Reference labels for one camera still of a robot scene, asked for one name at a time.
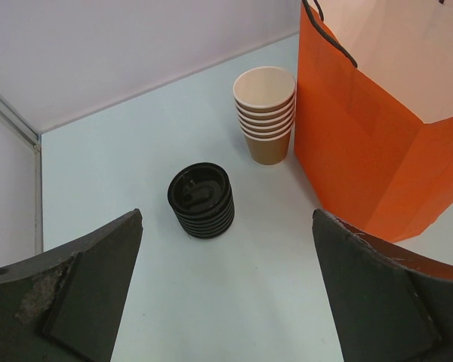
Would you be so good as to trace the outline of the stack of brown paper cups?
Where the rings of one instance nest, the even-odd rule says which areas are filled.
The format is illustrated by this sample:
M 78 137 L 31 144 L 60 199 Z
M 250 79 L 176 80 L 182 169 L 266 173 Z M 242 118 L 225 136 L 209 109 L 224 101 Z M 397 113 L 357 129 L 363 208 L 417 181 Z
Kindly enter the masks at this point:
M 251 157 L 262 165 L 283 161 L 295 122 L 296 81 L 287 70 L 261 66 L 233 84 L 236 114 Z

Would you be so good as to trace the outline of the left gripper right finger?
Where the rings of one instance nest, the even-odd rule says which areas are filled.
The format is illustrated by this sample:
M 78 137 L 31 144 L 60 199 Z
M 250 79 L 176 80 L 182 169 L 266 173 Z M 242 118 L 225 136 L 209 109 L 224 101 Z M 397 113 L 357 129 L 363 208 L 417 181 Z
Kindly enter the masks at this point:
M 322 209 L 312 230 L 345 361 L 453 361 L 453 265 Z

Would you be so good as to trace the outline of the stack of black lids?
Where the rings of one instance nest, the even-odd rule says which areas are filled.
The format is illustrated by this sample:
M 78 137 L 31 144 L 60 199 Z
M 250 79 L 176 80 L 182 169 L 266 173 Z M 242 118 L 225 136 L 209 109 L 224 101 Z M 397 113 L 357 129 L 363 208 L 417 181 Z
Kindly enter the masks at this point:
M 180 226 L 194 238 L 216 238 L 233 224 L 232 186 L 217 164 L 201 162 L 184 168 L 171 181 L 167 199 Z

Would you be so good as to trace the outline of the orange paper bag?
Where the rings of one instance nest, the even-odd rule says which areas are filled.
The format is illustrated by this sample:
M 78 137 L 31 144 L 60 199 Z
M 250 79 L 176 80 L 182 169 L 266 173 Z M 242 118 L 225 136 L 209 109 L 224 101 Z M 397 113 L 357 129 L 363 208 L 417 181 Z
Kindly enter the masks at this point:
M 294 152 L 321 205 L 396 243 L 453 203 L 453 1 L 305 1 Z

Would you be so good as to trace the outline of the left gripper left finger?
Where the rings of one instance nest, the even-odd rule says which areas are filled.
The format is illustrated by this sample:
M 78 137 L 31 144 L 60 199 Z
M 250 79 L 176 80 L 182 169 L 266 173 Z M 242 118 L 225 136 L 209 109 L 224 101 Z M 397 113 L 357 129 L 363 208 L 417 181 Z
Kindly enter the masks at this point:
M 0 268 L 0 361 L 109 361 L 142 239 L 132 210 Z

